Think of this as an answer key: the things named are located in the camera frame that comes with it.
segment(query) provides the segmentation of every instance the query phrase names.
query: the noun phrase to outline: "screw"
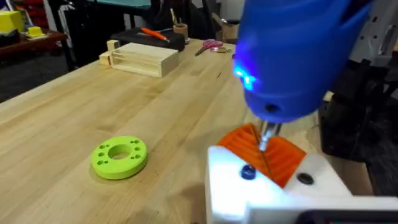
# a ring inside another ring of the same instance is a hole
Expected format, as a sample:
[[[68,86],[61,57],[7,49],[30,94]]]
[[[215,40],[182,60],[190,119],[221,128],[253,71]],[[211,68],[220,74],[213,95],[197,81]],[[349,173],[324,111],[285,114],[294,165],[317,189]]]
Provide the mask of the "screw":
[[[314,180],[310,174],[299,173],[297,175],[297,180],[305,185],[313,185]]]
[[[244,165],[241,171],[241,177],[245,180],[252,180],[256,178],[256,169],[252,165]]]

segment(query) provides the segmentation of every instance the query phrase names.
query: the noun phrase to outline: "blue light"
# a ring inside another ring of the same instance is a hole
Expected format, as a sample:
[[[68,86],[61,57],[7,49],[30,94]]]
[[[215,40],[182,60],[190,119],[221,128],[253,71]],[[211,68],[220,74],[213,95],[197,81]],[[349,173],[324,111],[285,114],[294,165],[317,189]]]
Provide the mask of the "blue light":
[[[256,78],[247,74],[244,70],[242,70],[239,67],[235,68],[235,75],[243,79],[243,86],[245,87],[245,89],[247,90],[253,89],[253,82],[256,81]]]

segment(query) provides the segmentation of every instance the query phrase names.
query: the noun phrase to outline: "black screw head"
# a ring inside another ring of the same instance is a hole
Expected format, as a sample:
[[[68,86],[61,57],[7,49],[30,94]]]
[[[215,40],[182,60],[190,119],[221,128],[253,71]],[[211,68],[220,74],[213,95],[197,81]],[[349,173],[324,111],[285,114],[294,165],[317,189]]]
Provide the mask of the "black screw head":
[[[275,113],[275,112],[279,111],[279,107],[277,105],[267,104],[266,111],[268,113]]]
[[[241,177],[245,180],[256,178],[256,169],[252,165],[244,165],[241,171]]]
[[[313,185],[314,183],[312,176],[307,173],[299,173],[297,175],[297,180],[305,185]]]

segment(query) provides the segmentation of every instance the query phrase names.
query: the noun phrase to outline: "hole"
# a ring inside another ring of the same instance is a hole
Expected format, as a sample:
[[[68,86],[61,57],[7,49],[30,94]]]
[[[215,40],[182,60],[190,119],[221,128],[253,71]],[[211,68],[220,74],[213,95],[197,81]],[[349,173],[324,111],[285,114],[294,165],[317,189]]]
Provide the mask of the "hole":
[[[131,148],[128,145],[120,144],[111,147],[108,151],[108,156],[112,159],[123,159],[131,153]]]
[[[266,105],[266,111],[268,113],[275,113],[276,111],[279,111],[279,107],[277,105],[268,104]]]
[[[312,176],[306,173],[299,173],[297,179],[305,185],[312,185],[314,183]]]

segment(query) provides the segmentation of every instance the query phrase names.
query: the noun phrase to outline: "wooden box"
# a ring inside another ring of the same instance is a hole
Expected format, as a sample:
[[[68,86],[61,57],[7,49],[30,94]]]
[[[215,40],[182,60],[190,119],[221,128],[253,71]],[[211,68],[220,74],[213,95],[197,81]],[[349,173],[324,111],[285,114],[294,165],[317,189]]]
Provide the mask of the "wooden box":
[[[113,68],[164,77],[178,65],[178,50],[142,44],[126,44],[111,53]]]

